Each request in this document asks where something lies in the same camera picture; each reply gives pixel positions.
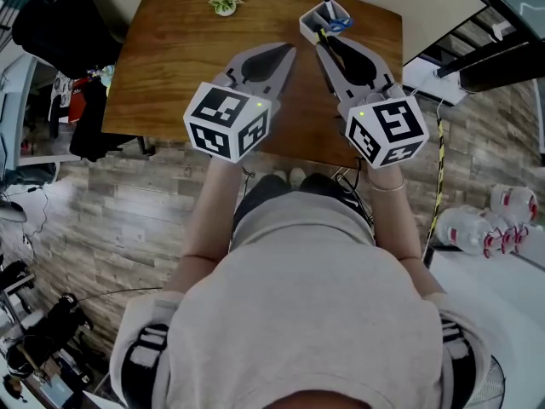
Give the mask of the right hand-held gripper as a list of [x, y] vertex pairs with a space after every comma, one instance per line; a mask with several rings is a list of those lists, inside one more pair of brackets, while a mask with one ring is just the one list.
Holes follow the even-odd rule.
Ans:
[[428, 141], [427, 125], [416, 98], [394, 83], [382, 57], [340, 36], [318, 43], [316, 55], [349, 145], [373, 169], [414, 158]]

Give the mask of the person's left forearm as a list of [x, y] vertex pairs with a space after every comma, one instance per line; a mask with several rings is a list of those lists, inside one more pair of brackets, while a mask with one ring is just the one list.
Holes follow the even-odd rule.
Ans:
[[242, 166], [212, 158], [183, 238], [181, 259], [164, 285], [186, 293], [209, 276], [227, 255]]

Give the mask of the person's right forearm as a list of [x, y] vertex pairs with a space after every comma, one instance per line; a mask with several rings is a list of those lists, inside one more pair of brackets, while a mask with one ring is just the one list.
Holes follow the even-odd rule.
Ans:
[[422, 262], [416, 220], [398, 165], [367, 170], [376, 243], [404, 267], [422, 297], [444, 290]]

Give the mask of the white desk organizer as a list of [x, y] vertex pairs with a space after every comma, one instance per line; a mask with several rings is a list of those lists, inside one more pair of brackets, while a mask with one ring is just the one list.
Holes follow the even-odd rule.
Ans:
[[[351, 17], [349, 13], [335, 0], [330, 0], [334, 10], [336, 12], [336, 18], [346, 18]], [[336, 37], [341, 34], [331, 32], [329, 29], [330, 17], [328, 11], [324, 5], [324, 2], [321, 2], [319, 5], [312, 8], [310, 11], [306, 12], [299, 19], [299, 26], [301, 35], [312, 45], [317, 44], [317, 37], [315, 32], [320, 28], [323, 28], [326, 32], [327, 37]]]

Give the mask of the white platform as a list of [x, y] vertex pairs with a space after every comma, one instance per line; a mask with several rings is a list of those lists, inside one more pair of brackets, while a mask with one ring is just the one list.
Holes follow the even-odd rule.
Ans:
[[417, 94], [455, 106], [468, 94], [461, 88], [459, 72], [441, 78], [438, 75], [439, 69], [438, 65], [416, 57], [403, 67], [403, 85], [415, 90]]

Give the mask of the small potted plant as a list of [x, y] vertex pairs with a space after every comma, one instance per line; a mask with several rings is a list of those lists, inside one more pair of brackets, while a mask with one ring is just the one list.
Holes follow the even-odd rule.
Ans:
[[227, 17], [235, 13], [237, 6], [244, 4], [243, 0], [208, 0], [216, 14]]

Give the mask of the black trousers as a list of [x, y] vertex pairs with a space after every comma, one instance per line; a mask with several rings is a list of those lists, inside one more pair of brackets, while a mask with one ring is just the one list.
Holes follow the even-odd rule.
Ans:
[[356, 244], [373, 245], [373, 233], [361, 210], [339, 184], [312, 173], [298, 187], [277, 175], [263, 176], [242, 199], [233, 218], [232, 246], [256, 242], [273, 233], [335, 242], [344, 236]]

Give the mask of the black office chair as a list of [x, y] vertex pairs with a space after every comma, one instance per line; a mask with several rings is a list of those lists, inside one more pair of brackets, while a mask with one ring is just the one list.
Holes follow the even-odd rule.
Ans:
[[72, 135], [71, 154], [96, 162], [108, 152], [121, 152], [121, 146], [132, 140], [138, 141], [142, 155], [150, 157], [156, 153], [155, 146], [146, 146], [143, 136], [102, 131], [107, 97], [106, 87], [100, 80], [93, 79], [83, 87], [83, 98], [85, 107]]

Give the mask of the large clear water bottle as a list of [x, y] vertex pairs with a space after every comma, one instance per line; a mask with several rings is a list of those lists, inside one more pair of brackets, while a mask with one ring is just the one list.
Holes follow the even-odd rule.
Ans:
[[545, 228], [528, 223], [513, 224], [497, 213], [488, 210], [483, 218], [490, 224], [492, 231], [485, 239], [485, 256], [502, 256], [510, 252], [520, 252], [525, 243], [529, 243], [531, 236], [545, 233]]
[[442, 245], [452, 245], [472, 256], [487, 256], [493, 228], [482, 216], [462, 208], [444, 210], [437, 219], [435, 235]]
[[490, 191], [490, 208], [512, 224], [536, 220], [538, 202], [528, 187], [496, 184]]

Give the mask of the red flat item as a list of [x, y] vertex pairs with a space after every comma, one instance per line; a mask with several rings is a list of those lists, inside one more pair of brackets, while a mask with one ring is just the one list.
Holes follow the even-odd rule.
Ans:
[[72, 85], [72, 94], [69, 104], [68, 123], [72, 124], [77, 122], [84, 111], [86, 106], [86, 100], [84, 98], [83, 90], [88, 84], [87, 78], [80, 78], [76, 80]]

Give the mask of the black bulky bag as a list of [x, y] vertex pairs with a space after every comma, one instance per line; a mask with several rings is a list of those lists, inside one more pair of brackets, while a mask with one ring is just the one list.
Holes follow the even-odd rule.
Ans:
[[93, 0], [29, 0], [12, 26], [12, 38], [71, 79], [115, 64], [122, 49]]

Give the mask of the grey shirt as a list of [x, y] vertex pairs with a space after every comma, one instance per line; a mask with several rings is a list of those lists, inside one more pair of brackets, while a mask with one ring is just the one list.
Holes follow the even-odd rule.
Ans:
[[186, 293], [127, 305], [112, 388], [131, 408], [263, 409], [304, 390], [372, 409], [463, 409], [485, 384], [481, 330], [400, 262], [346, 236], [281, 233], [233, 247]]

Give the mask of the white desk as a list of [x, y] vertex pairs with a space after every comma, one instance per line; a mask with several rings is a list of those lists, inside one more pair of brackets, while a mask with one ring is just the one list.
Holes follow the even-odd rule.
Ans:
[[34, 56], [22, 55], [3, 74], [0, 138], [5, 151], [5, 167], [9, 170], [14, 170], [20, 161], [23, 121], [36, 65]]

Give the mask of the white flat panel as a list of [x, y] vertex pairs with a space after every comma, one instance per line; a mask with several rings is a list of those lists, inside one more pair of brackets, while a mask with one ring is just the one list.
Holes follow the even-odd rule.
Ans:
[[492, 259], [435, 251], [431, 270], [485, 328], [492, 352], [545, 362], [545, 269], [515, 255]]

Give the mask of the black bag pile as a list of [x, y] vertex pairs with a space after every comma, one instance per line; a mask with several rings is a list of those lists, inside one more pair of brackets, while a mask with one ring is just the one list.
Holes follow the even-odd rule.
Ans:
[[78, 299], [71, 293], [62, 294], [45, 317], [47, 336], [56, 346], [62, 347], [81, 326], [90, 331], [94, 328], [91, 319], [78, 306]]

